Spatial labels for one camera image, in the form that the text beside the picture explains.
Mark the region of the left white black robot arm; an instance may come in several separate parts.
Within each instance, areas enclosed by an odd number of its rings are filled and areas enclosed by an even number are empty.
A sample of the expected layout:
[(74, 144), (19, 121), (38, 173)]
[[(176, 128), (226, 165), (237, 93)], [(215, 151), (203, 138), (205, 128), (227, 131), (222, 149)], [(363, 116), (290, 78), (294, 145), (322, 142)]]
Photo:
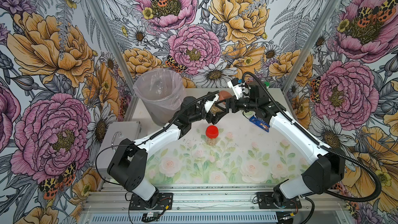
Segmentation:
[(146, 177), (148, 158), (167, 144), (186, 135), (197, 121), (206, 120), (216, 124), (230, 110), (236, 110), (236, 98), (223, 100), (218, 92), (210, 92), (198, 99), (184, 98), (180, 110), (160, 130), (139, 140), (125, 139), (116, 146), (116, 151), (107, 168), (107, 174), (126, 191), (139, 198), (139, 205), (155, 208), (160, 202), (159, 190)]

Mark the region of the brown lid peanut jar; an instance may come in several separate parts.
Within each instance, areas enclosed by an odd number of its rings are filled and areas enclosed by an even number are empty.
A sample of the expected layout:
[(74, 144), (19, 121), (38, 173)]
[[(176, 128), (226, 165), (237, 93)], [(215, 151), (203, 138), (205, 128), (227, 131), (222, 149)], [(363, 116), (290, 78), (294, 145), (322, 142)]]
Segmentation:
[(210, 108), (210, 112), (215, 116), (224, 113), (224, 103), (216, 101)]

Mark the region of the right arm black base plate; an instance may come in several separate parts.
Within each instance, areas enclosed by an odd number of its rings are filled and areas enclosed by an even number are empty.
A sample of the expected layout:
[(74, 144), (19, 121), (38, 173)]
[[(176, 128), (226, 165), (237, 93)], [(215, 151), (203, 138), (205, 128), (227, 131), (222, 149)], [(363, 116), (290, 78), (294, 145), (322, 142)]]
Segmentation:
[(257, 192), (253, 203), (258, 204), (260, 209), (300, 209), (302, 208), (298, 197), (287, 199), (276, 192)]

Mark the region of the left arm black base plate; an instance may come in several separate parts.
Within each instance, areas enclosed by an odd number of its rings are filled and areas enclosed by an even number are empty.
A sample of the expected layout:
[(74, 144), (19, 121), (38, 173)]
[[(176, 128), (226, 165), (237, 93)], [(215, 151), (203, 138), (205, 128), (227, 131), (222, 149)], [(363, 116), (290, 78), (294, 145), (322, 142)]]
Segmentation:
[(143, 200), (137, 194), (132, 194), (132, 199), (129, 201), (130, 211), (163, 211), (169, 210), (173, 205), (174, 194), (171, 192), (155, 193), (155, 195), (148, 201)]

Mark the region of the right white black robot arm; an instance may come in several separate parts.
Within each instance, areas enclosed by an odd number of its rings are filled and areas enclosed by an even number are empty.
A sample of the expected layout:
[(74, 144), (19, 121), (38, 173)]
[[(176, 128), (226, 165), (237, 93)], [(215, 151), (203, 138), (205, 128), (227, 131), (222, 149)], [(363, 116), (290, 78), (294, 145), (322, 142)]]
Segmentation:
[(264, 85), (249, 85), (234, 79), (227, 83), (234, 95), (224, 99), (226, 112), (254, 112), (255, 116), (281, 133), (306, 159), (309, 167), (300, 176), (287, 179), (273, 189), (273, 204), (283, 208), (298, 196), (321, 195), (344, 177), (345, 158), (339, 148), (319, 141), (293, 119)]

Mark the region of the mesh bin with pink bag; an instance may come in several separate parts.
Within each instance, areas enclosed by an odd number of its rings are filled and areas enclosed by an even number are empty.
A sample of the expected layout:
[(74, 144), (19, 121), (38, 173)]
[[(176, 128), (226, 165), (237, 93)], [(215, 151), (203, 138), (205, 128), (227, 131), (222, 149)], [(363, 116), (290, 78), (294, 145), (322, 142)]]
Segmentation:
[(187, 96), (182, 77), (164, 68), (145, 72), (134, 83), (133, 90), (159, 126), (166, 125), (173, 118)]

